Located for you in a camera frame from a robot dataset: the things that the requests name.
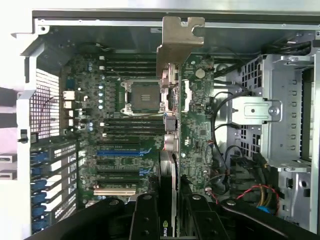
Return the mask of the beige expansion slot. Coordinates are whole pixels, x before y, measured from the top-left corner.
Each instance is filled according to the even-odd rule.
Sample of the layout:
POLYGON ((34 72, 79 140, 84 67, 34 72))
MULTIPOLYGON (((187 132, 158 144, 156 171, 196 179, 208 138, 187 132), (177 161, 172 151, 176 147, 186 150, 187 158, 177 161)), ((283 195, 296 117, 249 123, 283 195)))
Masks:
POLYGON ((96 188, 94 196, 132 196, 136 194, 134 188, 96 188))

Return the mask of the blue expansion slot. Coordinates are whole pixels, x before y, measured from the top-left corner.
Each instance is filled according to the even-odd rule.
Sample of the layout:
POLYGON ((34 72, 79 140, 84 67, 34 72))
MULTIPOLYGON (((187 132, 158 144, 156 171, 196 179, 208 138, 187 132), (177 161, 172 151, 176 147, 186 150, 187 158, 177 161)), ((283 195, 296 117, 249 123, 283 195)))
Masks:
POLYGON ((148 150, 99 150, 96 155, 99 157, 143 157, 151 152, 148 150))

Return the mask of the green motherboard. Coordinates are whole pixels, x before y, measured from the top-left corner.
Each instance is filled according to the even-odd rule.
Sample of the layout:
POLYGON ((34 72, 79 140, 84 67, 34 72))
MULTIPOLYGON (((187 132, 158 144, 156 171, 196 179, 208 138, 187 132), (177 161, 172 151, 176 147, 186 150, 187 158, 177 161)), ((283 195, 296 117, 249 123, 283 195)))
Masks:
MULTIPOLYGON (((75 99, 67 105, 68 134, 77 140, 79 162, 76 206, 87 208, 98 201, 116 197, 124 202, 130 196, 96 196, 94 189, 130 188, 136 194, 155 192, 158 188, 159 153, 164 149, 164 136, 107 135, 103 133, 104 119, 160 118, 164 114, 128 116, 120 110, 124 107, 125 89, 121 82, 129 79, 155 79, 155 77, 107 76, 98 67, 98 58, 116 54, 154 55, 153 53, 83 53, 73 56, 60 70, 63 89, 74 91, 75 99), (140 148, 109 148, 96 145, 97 141, 139 142, 140 148), (97 151, 149 150, 144 156, 97 156, 97 151)), ((182 66, 182 80, 189 80, 192 100, 189 111, 182 112, 180 170, 190 181, 194 192, 204 189, 208 177, 208 164, 213 153, 211 137, 211 76, 198 79, 195 72, 205 70, 213 59, 192 55, 182 66)))

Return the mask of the black expansion slot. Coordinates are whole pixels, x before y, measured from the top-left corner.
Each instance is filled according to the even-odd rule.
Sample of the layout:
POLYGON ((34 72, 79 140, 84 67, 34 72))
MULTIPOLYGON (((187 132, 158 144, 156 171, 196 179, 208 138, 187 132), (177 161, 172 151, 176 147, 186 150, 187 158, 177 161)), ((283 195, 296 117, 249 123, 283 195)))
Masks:
POLYGON ((140 142, 136 141, 97 141, 97 146, 104 146, 107 148, 117 148, 117 149, 137 149, 141 147, 140 142))

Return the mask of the black RAM slot bank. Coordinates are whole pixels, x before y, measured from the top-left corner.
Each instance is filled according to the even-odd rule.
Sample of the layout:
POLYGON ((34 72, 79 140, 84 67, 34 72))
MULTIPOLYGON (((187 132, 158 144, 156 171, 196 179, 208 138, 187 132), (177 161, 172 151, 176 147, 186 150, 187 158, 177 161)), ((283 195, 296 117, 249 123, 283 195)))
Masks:
POLYGON ((156 76, 156 57, 150 54, 111 54, 98 58, 98 67, 107 76, 146 77, 156 76))
POLYGON ((165 133, 161 118, 105 118, 103 133, 110 136, 160 136, 165 133))

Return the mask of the perforated metal drive cage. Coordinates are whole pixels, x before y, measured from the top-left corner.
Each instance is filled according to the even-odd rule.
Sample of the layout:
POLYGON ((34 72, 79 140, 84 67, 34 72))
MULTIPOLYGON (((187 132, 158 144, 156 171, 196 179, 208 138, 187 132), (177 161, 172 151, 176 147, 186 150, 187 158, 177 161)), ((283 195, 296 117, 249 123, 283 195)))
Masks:
POLYGON ((231 101, 230 119, 240 125, 240 148, 252 158, 254 153, 268 158, 272 126, 283 119, 284 100, 274 86, 278 55, 262 55, 227 76, 247 90, 246 96, 231 101))

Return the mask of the CPU socket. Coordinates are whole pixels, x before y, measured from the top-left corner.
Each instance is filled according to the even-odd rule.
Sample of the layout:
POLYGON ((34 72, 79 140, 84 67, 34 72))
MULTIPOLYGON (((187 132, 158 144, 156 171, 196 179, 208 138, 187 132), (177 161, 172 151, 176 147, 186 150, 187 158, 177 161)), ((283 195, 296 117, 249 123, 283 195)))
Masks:
POLYGON ((129 79, 121 82, 124 88, 124 107, 127 116, 158 116, 168 107, 167 91, 157 79, 129 79))

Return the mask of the grey metal disk bay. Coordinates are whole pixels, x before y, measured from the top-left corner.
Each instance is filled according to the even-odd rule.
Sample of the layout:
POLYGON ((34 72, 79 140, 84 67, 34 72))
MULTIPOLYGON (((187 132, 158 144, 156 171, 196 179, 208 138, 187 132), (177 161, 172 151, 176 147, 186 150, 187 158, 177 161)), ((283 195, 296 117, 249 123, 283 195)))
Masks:
POLYGON ((277 103, 279 121, 262 127, 261 154, 278 171, 278 214, 313 233, 320 229, 320 51, 271 56, 262 95, 277 103))

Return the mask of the black open PC case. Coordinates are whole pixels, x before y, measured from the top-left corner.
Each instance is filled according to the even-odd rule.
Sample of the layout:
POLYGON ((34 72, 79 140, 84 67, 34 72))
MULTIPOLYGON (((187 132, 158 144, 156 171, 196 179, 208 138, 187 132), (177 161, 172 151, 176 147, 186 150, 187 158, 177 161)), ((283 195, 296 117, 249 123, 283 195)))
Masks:
POLYGON ((80 157, 66 123, 75 92, 64 90, 62 67, 78 54, 155 54, 162 82, 157 48, 164 17, 179 17, 184 24, 190 17, 204 18, 204 26, 193 30, 204 44, 185 63, 191 56, 213 60, 204 69, 213 83, 207 178, 202 191, 193 191, 180 173, 179 236, 169 240, 198 240, 188 225, 188 195, 214 204, 242 200, 301 227, 279 215, 278 170, 261 153, 248 158, 240 147, 241 126, 231 120, 231 101, 247 90, 227 76, 262 55, 320 51, 320 11, 36 10, 30 31, 12 35, 22 64, 4 55, 0 39, 0 240, 25 240, 85 209, 76 205, 80 157))

